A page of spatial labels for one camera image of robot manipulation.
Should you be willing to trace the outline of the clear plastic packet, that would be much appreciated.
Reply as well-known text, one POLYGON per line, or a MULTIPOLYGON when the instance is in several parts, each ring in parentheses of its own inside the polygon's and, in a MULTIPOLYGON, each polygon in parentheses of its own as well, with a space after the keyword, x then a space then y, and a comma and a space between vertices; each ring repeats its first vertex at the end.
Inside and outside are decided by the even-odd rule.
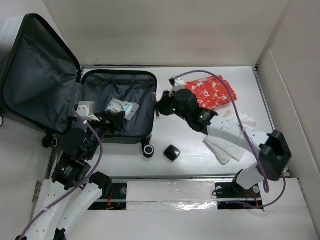
POLYGON ((135 102, 121 101, 113 98, 108 104, 106 111, 110 111, 114 114, 125 112, 125 119, 130 121, 136 112, 138 111, 140 105, 135 102))

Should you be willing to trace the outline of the red white patterned cloth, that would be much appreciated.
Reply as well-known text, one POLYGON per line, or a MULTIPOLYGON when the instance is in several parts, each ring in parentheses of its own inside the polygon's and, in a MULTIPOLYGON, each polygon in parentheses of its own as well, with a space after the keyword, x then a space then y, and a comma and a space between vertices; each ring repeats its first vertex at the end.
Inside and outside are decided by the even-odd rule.
POLYGON ((184 88, 195 94, 201 108, 213 111, 232 102, 225 86, 214 76, 187 82, 184 88))

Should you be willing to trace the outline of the black square compact case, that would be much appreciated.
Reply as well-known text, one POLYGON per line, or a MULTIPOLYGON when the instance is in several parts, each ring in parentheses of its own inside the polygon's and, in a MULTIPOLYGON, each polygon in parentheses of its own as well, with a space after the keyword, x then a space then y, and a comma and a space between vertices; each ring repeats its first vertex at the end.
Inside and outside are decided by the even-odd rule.
POLYGON ((171 144, 164 150, 163 155, 173 163, 181 155, 181 151, 171 144))

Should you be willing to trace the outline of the black suitcase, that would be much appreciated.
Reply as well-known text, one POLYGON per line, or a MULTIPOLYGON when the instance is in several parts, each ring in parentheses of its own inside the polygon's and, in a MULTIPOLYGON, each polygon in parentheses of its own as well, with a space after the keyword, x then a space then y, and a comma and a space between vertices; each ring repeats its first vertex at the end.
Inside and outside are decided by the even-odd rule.
POLYGON ((8 17, 0 30, 0 106, 15 119, 45 131, 44 148, 76 128, 72 108, 94 103, 96 113, 113 101, 127 104, 123 129, 107 132, 105 143, 142 144, 153 156, 157 78, 143 70, 96 69, 82 74, 79 61, 39 14, 8 17))

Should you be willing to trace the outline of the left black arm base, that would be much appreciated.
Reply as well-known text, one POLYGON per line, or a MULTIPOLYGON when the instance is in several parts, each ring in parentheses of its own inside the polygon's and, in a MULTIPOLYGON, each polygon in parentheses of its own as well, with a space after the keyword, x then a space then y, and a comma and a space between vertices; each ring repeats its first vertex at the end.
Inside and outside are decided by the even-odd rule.
POLYGON ((88 210, 107 210, 117 211, 127 209, 127 183, 116 182, 112 184, 111 190, 107 195, 97 198, 88 210))

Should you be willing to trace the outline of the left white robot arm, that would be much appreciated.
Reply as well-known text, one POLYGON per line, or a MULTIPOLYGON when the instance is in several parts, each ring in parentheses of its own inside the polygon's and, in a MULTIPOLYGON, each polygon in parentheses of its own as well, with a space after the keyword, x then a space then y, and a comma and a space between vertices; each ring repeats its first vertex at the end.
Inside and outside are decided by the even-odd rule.
POLYGON ((17 236, 18 240, 66 240, 89 207, 111 194, 112 179, 88 161, 100 150, 97 162, 101 162, 102 137, 123 129, 125 112, 89 115, 81 104, 72 112, 87 129, 74 128, 65 136, 63 153, 51 176, 41 211, 17 236))

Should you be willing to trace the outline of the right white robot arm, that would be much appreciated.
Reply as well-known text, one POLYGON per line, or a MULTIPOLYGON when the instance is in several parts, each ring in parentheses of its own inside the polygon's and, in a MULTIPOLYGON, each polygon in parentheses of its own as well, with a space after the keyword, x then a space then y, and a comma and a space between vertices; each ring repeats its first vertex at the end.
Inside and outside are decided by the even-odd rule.
POLYGON ((242 197, 258 183, 263 183, 264 191, 268 193, 269 181, 278 181, 292 158, 282 132, 274 130, 265 133, 245 129, 215 111, 200 107, 196 95, 188 89, 176 93, 165 91, 156 103, 156 110, 164 116, 177 115, 194 131, 225 140, 255 156, 256 163, 238 172, 231 184, 231 191, 237 197, 242 197))

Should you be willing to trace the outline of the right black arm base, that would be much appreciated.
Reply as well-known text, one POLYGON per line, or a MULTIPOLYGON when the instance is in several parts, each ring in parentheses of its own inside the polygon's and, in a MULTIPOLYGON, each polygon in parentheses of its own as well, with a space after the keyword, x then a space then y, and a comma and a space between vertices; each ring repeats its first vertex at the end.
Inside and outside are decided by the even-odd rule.
POLYGON ((240 204, 240 202, 252 207, 263 205, 260 188, 257 184, 246 190, 232 182, 216 182, 211 195, 216 197, 218 210, 252 209, 240 204))

